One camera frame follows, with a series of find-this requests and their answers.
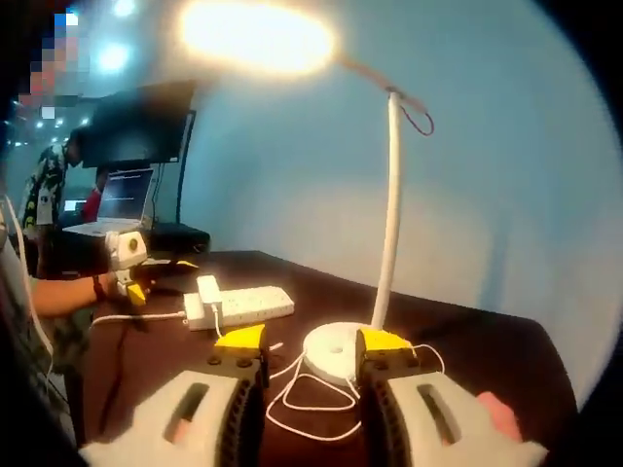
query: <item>patterned shirt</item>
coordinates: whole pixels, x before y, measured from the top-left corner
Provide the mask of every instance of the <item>patterned shirt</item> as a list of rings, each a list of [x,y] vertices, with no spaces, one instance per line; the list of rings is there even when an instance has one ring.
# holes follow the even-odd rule
[[[39,157],[37,168],[26,182],[19,218],[24,234],[34,238],[36,226],[55,225],[65,185],[66,146],[54,144]]]

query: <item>dark brown tablecloth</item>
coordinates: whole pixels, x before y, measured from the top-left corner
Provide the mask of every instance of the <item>dark brown tablecloth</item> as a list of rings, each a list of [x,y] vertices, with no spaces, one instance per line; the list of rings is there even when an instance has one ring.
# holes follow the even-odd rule
[[[369,322],[376,290],[306,269],[257,252],[214,253],[202,270],[216,275],[221,289],[276,285],[295,302],[292,316],[266,323],[273,352],[272,372],[288,365],[314,327],[331,321]],[[153,295],[145,313],[182,309],[182,299]],[[103,305],[97,316],[118,310]],[[492,391],[510,405],[526,439],[551,447],[576,412],[560,357],[541,326],[533,321],[394,294],[385,328],[413,343],[429,343],[442,354],[446,373],[473,394]],[[133,408],[183,371],[200,362],[214,342],[213,332],[189,332],[181,320],[113,323],[92,330],[84,376],[86,440],[122,433]],[[420,352],[425,367],[438,368],[432,353]],[[272,399],[289,376],[272,381]],[[293,403],[341,405],[340,396],[303,379]],[[341,434],[356,422],[354,413],[300,413],[279,404],[275,416],[320,436]],[[261,452],[265,466],[317,467],[365,465],[360,434],[323,445],[290,434],[267,421]]]

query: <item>lamp arm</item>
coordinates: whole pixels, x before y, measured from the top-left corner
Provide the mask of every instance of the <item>lamp arm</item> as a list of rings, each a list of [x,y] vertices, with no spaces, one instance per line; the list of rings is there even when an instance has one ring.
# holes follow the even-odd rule
[[[344,54],[338,54],[336,60],[347,70],[356,73],[357,75],[365,78],[368,81],[371,81],[382,90],[385,90],[387,92],[397,92],[400,95],[400,100],[402,101],[402,103],[409,105],[416,112],[420,112],[421,114],[428,113],[426,106],[419,99],[407,94],[404,90],[396,86],[393,82],[391,82],[388,78],[386,78],[377,70],[359,61],[353,60],[352,58]]]

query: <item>laptop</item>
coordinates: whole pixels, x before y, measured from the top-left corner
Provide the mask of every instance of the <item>laptop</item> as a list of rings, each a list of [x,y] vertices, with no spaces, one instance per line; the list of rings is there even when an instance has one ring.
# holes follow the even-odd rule
[[[147,195],[154,175],[153,168],[111,173],[101,194],[97,220],[63,229],[88,236],[106,236],[108,232],[130,232],[140,227]]]

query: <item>red shirt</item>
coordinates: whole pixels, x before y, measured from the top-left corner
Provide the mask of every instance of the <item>red shirt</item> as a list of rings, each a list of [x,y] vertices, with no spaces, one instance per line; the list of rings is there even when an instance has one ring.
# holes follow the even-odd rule
[[[97,211],[99,210],[100,202],[101,193],[97,188],[94,188],[82,208],[82,218],[85,222],[95,222],[97,220]]]

